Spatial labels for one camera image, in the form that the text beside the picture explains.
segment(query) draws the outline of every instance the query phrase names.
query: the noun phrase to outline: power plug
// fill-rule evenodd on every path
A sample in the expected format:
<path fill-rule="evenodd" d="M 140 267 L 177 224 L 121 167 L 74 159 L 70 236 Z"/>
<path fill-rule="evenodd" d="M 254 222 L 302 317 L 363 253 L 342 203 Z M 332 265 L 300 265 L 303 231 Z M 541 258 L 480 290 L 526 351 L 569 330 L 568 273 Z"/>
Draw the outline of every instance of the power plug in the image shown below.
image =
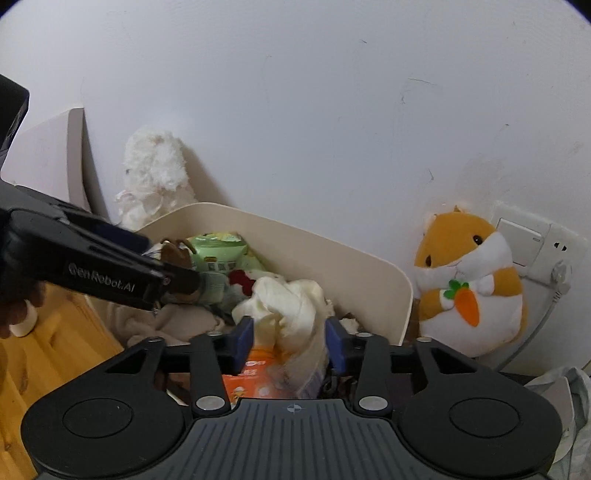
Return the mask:
<path fill-rule="evenodd" d="M 570 282 L 573 278 L 573 265 L 569 260 L 560 260 L 552 269 L 552 282 L 556 291 L 564 295 L 570 290 Z"/>

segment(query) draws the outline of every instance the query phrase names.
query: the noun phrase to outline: electrical socket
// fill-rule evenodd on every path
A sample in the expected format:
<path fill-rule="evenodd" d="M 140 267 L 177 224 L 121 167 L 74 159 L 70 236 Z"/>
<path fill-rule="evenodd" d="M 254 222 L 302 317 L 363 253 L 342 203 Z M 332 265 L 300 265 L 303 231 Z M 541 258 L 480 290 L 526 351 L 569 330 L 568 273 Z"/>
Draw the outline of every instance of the electrical socket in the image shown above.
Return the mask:
<path fill-rule="evenodd" d="M 544 244 L 527 272 L 527 277 L 544 285 L 552 286 L 552 269 L 560 260 L 567 260 L 573 271 L 583 260 L 589 243 L 575 232 L 552 223 L 544 238 Z"/>

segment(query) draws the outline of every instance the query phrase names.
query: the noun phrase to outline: orange hamster plush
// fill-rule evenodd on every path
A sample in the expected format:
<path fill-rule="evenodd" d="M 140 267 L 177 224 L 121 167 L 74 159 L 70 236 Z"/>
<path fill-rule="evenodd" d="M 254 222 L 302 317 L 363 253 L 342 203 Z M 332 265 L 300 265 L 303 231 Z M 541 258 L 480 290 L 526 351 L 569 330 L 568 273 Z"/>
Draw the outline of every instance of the orange hamster plush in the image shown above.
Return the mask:
<path fill-rule="evenodd" d="M 457 207 L 434 216 L 415 258 L 421 336 L 470 357 L 519 336 L 523 287 L 505 238 Z"/>

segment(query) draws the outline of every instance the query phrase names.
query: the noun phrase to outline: white plush toy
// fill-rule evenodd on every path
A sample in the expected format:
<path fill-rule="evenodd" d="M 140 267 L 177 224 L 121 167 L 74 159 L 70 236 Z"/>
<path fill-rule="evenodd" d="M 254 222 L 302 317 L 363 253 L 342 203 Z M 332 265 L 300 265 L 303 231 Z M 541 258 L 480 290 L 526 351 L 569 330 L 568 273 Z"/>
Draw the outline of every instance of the white plush toy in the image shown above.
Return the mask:
<path fill-rule="evenodd" d="M 127 141 L 123 165 L 125 190 L 115 197 L 123 228 L 139 230 L 197 202 L 180 141 L 171 132 L 140 128 Z"/>

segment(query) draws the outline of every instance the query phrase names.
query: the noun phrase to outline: beige fabric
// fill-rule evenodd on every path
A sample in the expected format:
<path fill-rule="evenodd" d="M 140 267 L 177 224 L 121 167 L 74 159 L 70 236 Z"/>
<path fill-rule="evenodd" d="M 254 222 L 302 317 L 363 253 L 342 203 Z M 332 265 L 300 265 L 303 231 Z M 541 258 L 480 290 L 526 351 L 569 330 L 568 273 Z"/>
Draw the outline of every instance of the beige fabric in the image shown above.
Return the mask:
<path fill-rule="evenodd" d="M 153 312 L 109 304 L 105 325 L 123 346 L 130 347 L 147 337 L 160 336 L 167 345 L 184 345 L 194 336 L 224 327 L 222 319 L 203 307 L 165 305 Z"/>

